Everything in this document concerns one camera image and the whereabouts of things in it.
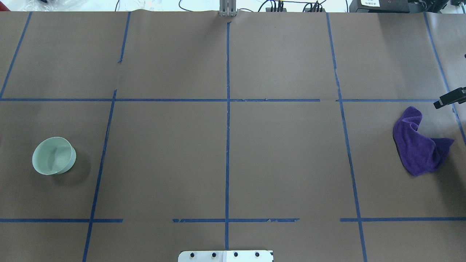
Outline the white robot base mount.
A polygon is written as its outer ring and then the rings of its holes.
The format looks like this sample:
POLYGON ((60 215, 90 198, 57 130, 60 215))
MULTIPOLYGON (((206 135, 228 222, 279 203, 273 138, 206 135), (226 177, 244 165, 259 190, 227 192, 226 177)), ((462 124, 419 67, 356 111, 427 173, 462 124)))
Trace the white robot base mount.
POLYGON ((197 250, 182 251, 178 262, 273 262, 269 250, 197 250))

